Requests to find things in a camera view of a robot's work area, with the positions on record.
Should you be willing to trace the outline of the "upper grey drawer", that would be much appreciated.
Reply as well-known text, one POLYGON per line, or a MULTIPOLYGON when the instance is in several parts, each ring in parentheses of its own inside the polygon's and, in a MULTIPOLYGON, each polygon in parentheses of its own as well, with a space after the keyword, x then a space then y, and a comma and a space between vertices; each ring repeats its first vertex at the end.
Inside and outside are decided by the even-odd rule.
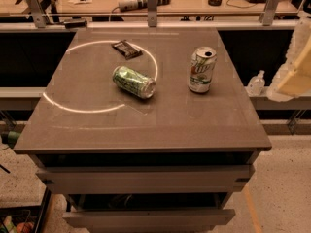
POLYGON ((254 172, 251 165, 62 167, 37 176, 53 193, 152 194, 239 191, 254 172))

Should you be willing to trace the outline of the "grey cabinet with drawers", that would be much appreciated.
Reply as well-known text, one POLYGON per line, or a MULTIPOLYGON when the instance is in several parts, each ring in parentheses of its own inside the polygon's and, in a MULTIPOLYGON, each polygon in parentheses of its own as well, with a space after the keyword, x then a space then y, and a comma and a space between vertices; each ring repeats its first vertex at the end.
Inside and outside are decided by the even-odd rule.
MULTIPOLYGON (((78 31, 15 147, 38 171, 62 167, 251 165, 271 147, 256 111, 212 28, 78 31), (126 40, 141 56, 112 47, 126 40), (217 53, 210 89, 189 89, 191 56, 217 53), (113 82, 126 66, 155 80, 141 99, 113 82)), ((236 191, 152 194, 61 194, 74 212, 230 210, 236 191)))

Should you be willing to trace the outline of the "left metal bracket post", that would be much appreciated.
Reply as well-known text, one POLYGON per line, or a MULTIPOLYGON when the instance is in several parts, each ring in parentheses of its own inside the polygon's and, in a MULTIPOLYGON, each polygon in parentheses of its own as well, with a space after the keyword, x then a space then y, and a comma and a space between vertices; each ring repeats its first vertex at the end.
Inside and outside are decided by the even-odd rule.
POLYGON ((47 20, 45 18, 45 12, 43 11, 39 3, 39 0, 24 0, 24 1, 28 5, 35 26, 37 28, 45 28, 47 25, 47 20))

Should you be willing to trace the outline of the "white 7up soda can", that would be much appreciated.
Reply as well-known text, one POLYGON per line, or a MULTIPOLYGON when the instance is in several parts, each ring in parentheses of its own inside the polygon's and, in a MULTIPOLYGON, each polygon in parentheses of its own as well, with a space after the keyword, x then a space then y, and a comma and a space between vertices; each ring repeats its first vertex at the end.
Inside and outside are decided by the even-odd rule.
POLYGON ((188 87, 196 93, 210 89, 217 53, 211 47, 199 47, 191 56, 188 87))

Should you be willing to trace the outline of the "right metal bracket post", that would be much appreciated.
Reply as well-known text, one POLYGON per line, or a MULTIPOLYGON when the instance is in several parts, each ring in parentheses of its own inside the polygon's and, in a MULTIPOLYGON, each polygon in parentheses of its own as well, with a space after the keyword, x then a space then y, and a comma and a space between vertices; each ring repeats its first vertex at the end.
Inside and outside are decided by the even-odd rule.
POLYGON ((264 10, 259 16, 259 22, 263 26, 272 24, 279 2, 280 0, 266 0, 264 10))

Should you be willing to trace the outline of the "clear sanitizer bottle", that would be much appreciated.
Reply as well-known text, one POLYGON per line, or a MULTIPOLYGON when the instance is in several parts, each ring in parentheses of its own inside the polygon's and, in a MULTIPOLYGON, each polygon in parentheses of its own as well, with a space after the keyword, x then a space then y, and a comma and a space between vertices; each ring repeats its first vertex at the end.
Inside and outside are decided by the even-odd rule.
POLYGON ((261 94, 264 85, 264 71, 260 70, 259 73, 256 76, 253 76, 247 85, 247 92, 251 96, 258 96, 261 94))

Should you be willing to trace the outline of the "grey drawer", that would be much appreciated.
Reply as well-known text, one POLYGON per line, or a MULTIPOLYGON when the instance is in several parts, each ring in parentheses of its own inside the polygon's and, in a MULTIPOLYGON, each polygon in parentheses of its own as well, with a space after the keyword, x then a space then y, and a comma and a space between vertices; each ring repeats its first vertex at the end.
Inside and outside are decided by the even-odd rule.
POLYGON ((152 194, 239 191, 254 172, 251 165, 62 167, 37 176, 53 193, 152 194))
POLYGON ((63 218, 75 228, 90 233, 201 232, 217 225, 227 225, 234 210, 185 209, 155 211, 99 211, 64 213, 63 218))

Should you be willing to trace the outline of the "lower grey drawer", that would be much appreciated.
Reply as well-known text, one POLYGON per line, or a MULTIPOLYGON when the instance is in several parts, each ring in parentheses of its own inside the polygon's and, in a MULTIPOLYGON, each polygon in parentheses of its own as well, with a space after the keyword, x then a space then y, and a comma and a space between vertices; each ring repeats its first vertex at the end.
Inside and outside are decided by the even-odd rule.
POLYGON ((75 228, 90 233, 201 232, 217 225, 227 225, 234 210, 185 209, 155 211, 99 211, 64 213, 63 218, 75 228))

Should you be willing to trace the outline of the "small black box on rail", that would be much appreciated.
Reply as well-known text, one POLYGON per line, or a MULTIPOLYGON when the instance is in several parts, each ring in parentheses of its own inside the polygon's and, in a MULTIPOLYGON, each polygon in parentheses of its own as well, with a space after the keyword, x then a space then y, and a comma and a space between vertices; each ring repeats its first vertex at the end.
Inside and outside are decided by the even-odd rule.
POLYGON ((81 18, 65 20, 63 22, 63 24, 64 24, 66 29, 79 28, 79 27, 86 27, 87 26, 87 22, 81 18))

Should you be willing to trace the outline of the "middle metal bracket post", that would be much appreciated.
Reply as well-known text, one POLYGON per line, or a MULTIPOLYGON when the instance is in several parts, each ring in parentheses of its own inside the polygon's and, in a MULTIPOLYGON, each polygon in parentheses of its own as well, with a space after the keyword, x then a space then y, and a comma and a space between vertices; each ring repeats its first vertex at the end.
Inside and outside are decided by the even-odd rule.
POLYGON ((147 10, 148 10, 148 26, 157 26, 157 1, 147 0, 147 10))

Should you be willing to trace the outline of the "green crushed soda can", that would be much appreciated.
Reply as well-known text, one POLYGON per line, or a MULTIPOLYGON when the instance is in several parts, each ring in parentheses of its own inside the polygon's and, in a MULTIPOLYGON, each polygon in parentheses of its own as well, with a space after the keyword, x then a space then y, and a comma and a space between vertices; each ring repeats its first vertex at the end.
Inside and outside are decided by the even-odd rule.
POLYGON ((156 91, 156 81, 126 66, 118 66, 113 72, 117 87, 141 98, 149 99, 156 91))

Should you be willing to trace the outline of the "metal bracket post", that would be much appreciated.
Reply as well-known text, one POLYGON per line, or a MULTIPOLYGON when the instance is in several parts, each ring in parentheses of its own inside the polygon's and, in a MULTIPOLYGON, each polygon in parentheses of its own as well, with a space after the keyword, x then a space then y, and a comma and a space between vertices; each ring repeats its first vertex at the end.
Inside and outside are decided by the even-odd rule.
POLYGON ((157 1, 147 0, 147 10, 148 10, 148 26, 157 26, 157 1))
POLYGON ((264 10, 259 16, 259 22, 263 26, 272 24, 279 2, 280 0, 266 0, 264 10))
POLYGON ((35 26, 37 28, 45 28, 47 25, 47 20, 45 18, 45 12, 43 11, 39 3, 39 0, 24 0, 24 1, 28 5, 35 26))

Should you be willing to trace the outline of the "black crate with items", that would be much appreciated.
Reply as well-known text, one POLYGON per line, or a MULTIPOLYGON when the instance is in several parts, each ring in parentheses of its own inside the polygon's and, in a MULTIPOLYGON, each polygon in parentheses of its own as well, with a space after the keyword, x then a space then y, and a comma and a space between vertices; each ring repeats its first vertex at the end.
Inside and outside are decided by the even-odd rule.
POLYGON ((51 193, 46 189, 39 205, 0 209, 0 233, 40 233, 51 193))

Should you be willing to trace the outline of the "dark snack bar wrapper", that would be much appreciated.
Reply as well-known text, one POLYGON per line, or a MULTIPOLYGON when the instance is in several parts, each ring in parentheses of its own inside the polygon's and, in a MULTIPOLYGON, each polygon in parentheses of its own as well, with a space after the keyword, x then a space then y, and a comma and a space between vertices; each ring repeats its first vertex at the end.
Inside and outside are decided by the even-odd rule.
POLYGON ((130 45, 126 40, 122 40, 112 44, 112 47, 117 50, 126 60, 141 56, 143 53, 130 45))

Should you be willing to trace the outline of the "white power strip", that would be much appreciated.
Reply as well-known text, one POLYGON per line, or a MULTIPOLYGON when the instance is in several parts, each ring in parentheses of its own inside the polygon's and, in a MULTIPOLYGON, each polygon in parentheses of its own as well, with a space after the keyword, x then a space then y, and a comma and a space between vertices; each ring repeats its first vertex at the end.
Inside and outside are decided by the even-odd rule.
MULTIPOLYGON (((158 6, 168 5, 171 0, 156 0, 158 6)), ((148 0, 122 0, 119 2, 121 12, 145 9, 148 7, 148 0)))

